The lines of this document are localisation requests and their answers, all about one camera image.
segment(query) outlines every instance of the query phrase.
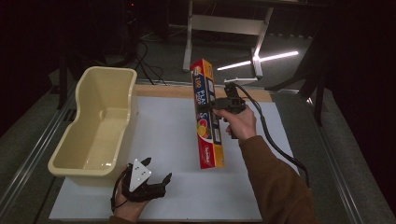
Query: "hand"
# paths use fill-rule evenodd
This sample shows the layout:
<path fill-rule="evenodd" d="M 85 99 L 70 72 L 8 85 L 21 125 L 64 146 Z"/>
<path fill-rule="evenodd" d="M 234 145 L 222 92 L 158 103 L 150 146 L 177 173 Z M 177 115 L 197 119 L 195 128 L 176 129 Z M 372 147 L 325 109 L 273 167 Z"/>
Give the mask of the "hand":
<path fill-rule="evenodd" d="M 233 134 L 238 138 L 239 143 L 257 135 L 256 117 L 248 105 L 244 111 L 236 115 L 223 109 L 214 109 L 213 112 L 217 116 L 227 119 L 230 125 L 227 127 L 226 132 L 231 134 L 231 130 L 233 130 Z"/>
<path fill-rule="evenodd" d="M 123 179 L 120 181 L 119 185 L 117 186 L 116 205 L 122 204 L 127 200 L 122 195 L 122 182 Z M 114 210 L 114 216 L 121 217 L 128 221 L 136 222 L 139 219 L 140 214 L 143 212 L 143 209 L 146 207 L 146 205 L 149 202 L 150 201 L 145 201 L 142 203 L 132 203 L 128 201 Z"/>

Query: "orange box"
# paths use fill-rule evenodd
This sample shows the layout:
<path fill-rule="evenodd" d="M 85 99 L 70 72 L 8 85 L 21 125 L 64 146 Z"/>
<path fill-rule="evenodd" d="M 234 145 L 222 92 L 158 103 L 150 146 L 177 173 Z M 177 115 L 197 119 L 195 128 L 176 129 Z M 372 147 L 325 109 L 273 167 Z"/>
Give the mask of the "orange box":
<path fill-rule="evenodd" d="M 224 167 L 219 120 L 213 112 L 198 112 L 198 105 L 215 101 L 215 84 L 212 64 L 204 59 L 190 66 L 194 89 L 197 137 L 201 169 Z"/>

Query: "brown jacket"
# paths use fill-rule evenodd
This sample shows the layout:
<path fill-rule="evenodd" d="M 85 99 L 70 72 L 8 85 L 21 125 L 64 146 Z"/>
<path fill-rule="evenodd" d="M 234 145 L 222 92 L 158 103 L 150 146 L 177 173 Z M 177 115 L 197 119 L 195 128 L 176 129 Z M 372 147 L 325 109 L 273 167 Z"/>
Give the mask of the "brown jacket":
<path fill-rule="evenodd" d="M 317 223 L 311 190 L 272 153 L 261 136 L 251 137 L 239 146 L 264 223 Z M 133 222 L 111 217 L 109 223 Z"/>

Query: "fluorescent light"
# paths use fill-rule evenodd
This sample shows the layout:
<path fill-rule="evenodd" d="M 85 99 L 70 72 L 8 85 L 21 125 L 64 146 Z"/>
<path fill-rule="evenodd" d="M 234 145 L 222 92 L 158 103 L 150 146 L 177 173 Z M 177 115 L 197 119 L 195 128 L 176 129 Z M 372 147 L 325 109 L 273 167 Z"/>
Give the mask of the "fluorescent light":
<path fill-rule="evenodd" d="M 256 56 L 253 57 L 253 60 L 255 60 L 255 61 L 259 60 L 260 62 L 265 62 L 265 61 L 270 61 L 270 60 L 273 60 L 273 59 L 286 58 L 286 57 L 294 56 L 294 55 L 297 55 L 297 54 L 298 54 L 298 51 L 292 51 L 292 52 L 289 52 L 289 53 L 277 54 L 277 55 L 269 56 L 269 57 L 265 57 L 265 58 L 260 58 L 259 56 L 256 55 Z M 226 69 L 229 69 L 229 68 L 240 67 L 240 66 L 248 65 L 248 64 L 251 64 L 251 61 L 245 61 L 245 62 L 241 62 L 241 63 L 233 63 L 233 64 L 230 64 L 230 65 L 218 68 L 218 71 L 226 70 Z"/>

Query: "person's left hand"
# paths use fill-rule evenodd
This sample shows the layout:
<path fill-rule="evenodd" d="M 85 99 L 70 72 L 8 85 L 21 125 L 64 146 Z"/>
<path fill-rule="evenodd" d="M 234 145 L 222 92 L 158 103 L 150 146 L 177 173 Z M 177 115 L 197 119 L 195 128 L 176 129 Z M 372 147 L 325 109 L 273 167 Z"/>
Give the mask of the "person's left hand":
<path fill-rule="evenodd" d="M 119 185 L 117 186 L 116 205 L 122 204 L 127 200 L 122 195 L 122 182 L 123 179 L 120 181 Z M 146 207 L 146 205 L 149 202 L 150 201 L 145 201 L 142 203 L 132 203 L 128 201 L 114 210 L 114 216 L 121 217 L 128 221 L 136 222 L 139 219 L 140 214 L 143 212 L 143 209 Z"/>

